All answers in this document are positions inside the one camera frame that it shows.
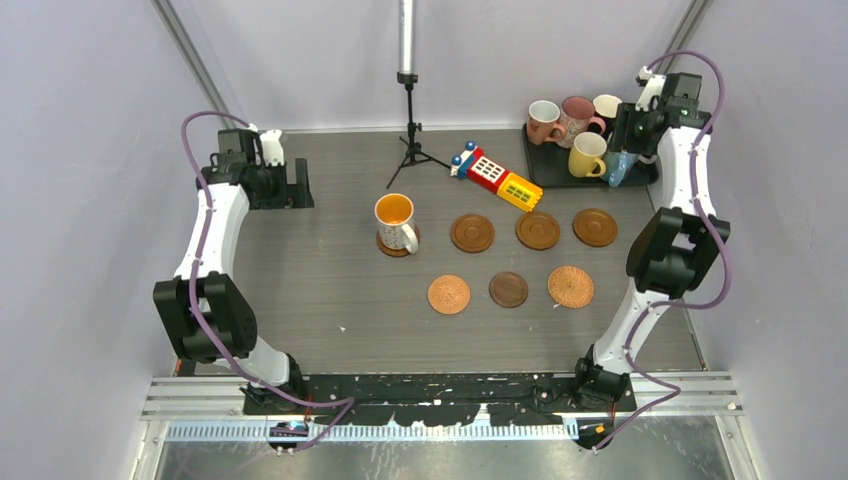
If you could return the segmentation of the patterned mug orange inside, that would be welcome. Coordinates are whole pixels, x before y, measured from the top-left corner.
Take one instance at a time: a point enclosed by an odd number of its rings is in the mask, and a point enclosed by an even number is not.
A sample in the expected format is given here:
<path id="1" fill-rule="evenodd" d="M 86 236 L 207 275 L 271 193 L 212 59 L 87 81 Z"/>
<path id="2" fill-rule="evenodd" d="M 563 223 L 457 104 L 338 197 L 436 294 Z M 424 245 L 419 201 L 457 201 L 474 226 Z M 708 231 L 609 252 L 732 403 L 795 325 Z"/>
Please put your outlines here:
<path id="1" fill-rule="evenodd" d="M 416 226 L 414 221 L 415 208 L 412 200 L 400 193 L 383 195 L 374 205 L 374 215 L 380 225 Z"/>

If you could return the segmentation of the ridged wooden coaster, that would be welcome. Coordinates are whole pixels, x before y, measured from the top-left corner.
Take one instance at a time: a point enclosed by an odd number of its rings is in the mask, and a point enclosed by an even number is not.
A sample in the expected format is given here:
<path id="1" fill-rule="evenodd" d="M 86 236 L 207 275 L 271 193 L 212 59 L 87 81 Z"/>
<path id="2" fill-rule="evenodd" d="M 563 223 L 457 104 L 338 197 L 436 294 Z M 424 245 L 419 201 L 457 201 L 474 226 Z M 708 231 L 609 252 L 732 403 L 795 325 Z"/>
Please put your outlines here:
<path id="1" fill-rule="evenodd" d="M 411 224 L 380 225 L 377 230 L 378 248 L 391 257 L 416 254 L 420 248 L 420 230 Z"/>
<path id="2" fill-rule="evenodd" d="M 579 211 L 573 218 L 572 230 L 579 241 L 594 248 L 610 246 L 618 237 L 614 217 L 597 208 Z"/>
<path id="3" fill-rule="evenodd" d="M 450 238 L 455 247 L 465 253 L 481 253 L 495 239 L 495 228 L 491 221 L 479 214 L 459 216 L 450 228 Z"/>
<path id="4" fill-rule="evenodd" d="M 560 239 L 559 222 L 545 212 L 527 212 L 516 222 L 515 233 L 519 242 L 533 250 L 548 250 Z"/>

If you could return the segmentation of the woven coaster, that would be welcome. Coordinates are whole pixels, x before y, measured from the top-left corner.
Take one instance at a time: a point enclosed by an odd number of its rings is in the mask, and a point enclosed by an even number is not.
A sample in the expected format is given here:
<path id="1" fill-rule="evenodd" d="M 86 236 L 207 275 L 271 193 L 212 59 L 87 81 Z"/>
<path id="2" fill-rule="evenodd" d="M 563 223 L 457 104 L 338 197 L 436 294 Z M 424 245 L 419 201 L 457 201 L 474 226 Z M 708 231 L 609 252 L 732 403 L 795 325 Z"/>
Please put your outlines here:
<path id="1" fill-rule="evenodd" d="M 459 276 L 442 275 L 428 287 L 427 300 L 436 312 L 455 315 L 469 305 L 471 289 Z"/>
<path id="2" fill-rule="evenodd" d="M 586 307 L 595 293 L 590 275 L 570 265 L 554 269 L 548 277 L 547 288 L 550 297 L 557 304 L 571 309 Z"/>

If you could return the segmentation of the dark wooden coaster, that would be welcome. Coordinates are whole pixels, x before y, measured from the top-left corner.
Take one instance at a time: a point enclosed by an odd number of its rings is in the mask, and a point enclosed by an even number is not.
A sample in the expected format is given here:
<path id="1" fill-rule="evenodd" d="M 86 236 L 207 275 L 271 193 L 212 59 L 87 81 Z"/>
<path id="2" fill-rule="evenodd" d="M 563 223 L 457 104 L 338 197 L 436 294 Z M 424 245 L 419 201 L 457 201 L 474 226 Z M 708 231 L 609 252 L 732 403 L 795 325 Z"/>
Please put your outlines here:
<path id="1" fill-rule="evenodd" d="M 495 274 L 489 282 L 489 296 L 499 306 L 516 308 L 528 298 L 529 287 L 519 274 L 504 271 Z"/>

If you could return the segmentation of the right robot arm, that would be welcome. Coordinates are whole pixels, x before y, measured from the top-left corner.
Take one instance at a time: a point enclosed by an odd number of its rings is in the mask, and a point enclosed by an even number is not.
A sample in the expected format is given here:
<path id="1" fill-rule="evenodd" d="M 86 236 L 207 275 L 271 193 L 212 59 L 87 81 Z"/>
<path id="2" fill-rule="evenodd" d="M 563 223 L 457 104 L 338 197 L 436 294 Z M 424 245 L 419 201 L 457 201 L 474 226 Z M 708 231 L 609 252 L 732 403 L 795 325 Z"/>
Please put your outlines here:
<path id="1" fill-rule="evenodd" d="M 662 202 L 631 245 L 628 287 L 611 325 L 575 366 L 571 397 L 589 411 L 621 399 L 653 327 L 700 286 L 730 235 L 709 195 L 712 117 L 699 107 L 701 76 L 642 68 L 637 83 L 643 91 L 620 106 L 612 145 L 657 160 Z"/>

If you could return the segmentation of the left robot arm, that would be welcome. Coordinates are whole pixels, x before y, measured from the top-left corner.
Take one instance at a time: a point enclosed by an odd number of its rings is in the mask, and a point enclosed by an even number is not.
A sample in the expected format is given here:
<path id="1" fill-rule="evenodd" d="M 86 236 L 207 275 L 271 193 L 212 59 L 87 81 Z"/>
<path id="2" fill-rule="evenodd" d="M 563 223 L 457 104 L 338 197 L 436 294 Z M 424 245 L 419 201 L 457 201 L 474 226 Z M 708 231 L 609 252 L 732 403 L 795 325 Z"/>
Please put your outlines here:
<path id="1" fill-rule="evenodd" d="M 237 240 L 251 210 L 312 208 L 308 165 L 287 166 L 279 129 L 255 126 L 218 133 L 218 149 L 196 170 L 198 211 L 187 251 L 173 277 L 155 284 L 152 298 L 181 360 L 220 363 L 271 384 L 268 400 L 298 412 L 307 389 L 296 360 L 263 340 L 256 315 L 233 278 Z"/>

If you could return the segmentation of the blue mug orange inside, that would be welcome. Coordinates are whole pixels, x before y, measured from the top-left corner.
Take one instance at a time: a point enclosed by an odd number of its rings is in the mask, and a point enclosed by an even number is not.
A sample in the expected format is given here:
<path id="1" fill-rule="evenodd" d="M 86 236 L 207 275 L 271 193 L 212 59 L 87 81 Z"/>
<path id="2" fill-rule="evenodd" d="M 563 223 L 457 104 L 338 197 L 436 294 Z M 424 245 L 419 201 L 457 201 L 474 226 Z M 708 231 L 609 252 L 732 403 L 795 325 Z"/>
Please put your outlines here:
<path id="1" fill-rule="evenodd" d="M 601 175 L 601 179 L 611 187 L 621 186 L 638 157 L 638 154 L 626 151 L 607 152 L 603 156 L 606 171 Z"/>

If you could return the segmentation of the black mug white inside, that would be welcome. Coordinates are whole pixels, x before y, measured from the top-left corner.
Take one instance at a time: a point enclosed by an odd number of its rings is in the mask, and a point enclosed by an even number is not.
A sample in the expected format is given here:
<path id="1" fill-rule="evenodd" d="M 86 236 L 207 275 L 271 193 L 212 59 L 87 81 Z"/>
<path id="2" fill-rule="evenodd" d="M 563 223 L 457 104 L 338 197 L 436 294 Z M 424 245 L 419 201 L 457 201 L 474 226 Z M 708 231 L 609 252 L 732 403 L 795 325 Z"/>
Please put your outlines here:
<path id="1" fill-rule="evenodd" d="M 603 120 L 603 131 L 598 130 L 604 138 L 608 138 L 615 130 L 619 106 L 623 100 L 612 94 L 600 94 L 592 100 L 595 109 L 594 116 Z"/>

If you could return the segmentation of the yellow mug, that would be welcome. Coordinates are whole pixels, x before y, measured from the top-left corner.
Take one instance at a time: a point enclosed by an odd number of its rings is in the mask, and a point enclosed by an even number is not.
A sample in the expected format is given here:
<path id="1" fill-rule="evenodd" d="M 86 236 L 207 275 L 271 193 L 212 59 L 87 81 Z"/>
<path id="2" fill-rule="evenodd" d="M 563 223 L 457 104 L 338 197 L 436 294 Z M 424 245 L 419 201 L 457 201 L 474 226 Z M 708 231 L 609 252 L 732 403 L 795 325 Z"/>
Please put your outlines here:
<path id="1" fill-rule="evenodd" d="M 576 178 L 599 178 L 607 172 L 603 157 L 607 142 L 600 134 L 583 132 L 578 134 L 568 158 L 568 171 Z"/>

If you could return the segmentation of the pink mug white inside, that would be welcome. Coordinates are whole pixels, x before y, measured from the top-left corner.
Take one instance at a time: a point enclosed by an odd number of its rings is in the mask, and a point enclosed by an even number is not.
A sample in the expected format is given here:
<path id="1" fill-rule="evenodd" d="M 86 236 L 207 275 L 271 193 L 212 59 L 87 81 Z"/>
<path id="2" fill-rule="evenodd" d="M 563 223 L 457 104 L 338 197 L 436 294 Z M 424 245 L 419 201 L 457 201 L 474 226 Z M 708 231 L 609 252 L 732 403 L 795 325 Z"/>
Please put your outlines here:
<path id="1" fill-rule="evenodd" d="M 567 130 L 559 123 L 561 110 L 548 100 L 536 100 L 528 107 L 528 119 L 525 127 L 527 139 L 531 144 L 562 140 Z"/>

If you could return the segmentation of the black tray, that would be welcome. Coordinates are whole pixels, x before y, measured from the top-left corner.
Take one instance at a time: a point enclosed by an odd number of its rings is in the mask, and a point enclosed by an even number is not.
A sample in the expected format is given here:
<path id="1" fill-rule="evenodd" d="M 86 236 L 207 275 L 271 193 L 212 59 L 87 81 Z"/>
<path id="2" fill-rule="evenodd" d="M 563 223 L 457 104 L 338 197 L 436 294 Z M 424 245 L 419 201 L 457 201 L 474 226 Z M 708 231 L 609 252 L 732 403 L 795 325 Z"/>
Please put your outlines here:
<path id="1" fill-rule="evenodd" d="M 606 188 L 606 180 L 573 177 L 567 170 L 569 149 L 554 142 L 535 145 L 527 136 L 527 123 L 521 127 L 524 151 L 530 180 L 542 188 Z M 623 179 L 620 187 L 641 187 L 655 184 L 660 178 L 656 164 L 637 162 Z"/>

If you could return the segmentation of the black tripod with pole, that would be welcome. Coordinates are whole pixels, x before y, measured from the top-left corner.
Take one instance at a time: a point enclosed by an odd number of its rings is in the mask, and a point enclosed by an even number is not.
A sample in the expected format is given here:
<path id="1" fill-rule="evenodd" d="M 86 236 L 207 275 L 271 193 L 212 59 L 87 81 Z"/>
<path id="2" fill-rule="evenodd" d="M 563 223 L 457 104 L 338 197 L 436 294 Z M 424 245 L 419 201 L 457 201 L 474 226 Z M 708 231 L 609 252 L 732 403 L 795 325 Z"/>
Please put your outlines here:
<path id="1" fill-rule="evenodd" d="M 400 0 L 398 5 L 399 48 L 396 80 L 404 88 L 407 112 L 406 136 L 400 136 L 399 140 L 406 146 L 406 150 L 395 172 L 387 182 L 386 189 L 391 188 L 399 173 L 405 168 L 430 162 L 446 169 L 450 168 L 447 163 L 425 153 L 422 150 L 421 143 L 416 140 L 416 134 L 422 130 L 422 124 L 415 121 L 413 107 L 413 92 L 418 82 L 414 62 L 416 2 L 414 0 Z"/>

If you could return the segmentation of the toy block house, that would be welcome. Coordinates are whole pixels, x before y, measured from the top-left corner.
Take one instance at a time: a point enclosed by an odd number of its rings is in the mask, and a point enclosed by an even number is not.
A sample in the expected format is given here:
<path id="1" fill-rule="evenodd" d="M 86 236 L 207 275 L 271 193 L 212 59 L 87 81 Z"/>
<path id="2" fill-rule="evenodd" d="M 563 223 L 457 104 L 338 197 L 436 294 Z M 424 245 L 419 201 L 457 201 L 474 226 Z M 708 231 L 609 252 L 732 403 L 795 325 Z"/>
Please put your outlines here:
<path id="1" fill-rule="evenodd" d="M 475 142 L 450 161 L 450 175 L 470 180 L 523 212 L 531 212 L 544 195 L 541 187 L 491 160 Z"/>

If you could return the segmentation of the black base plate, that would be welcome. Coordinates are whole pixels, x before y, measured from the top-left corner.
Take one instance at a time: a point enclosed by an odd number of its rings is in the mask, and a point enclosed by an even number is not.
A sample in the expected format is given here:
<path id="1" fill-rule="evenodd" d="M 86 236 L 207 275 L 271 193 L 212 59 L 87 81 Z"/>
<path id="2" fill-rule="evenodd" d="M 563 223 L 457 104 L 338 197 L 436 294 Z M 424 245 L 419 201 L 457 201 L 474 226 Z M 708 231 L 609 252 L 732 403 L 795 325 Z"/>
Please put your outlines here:
<path id="1" fill-rule="evenodd" d="M 587 413 L 604 416 L 636 409 L 631 391 L 616 403 L 578 394 L 569 373 L 473 374 L 320 374 L 307 376 L 299 386 L 284 391 L 304 401 L 305 407 L 253 385 L 242 387 L 246 415 L 295 415 L 328 425 L 340 409 L 333 401 L 354 403 L 341 425 L 401 426 L 421 422 L 428 427 L 470 424 L 487 413 L 494 426 L 553 425 L 557 414 Z"/>

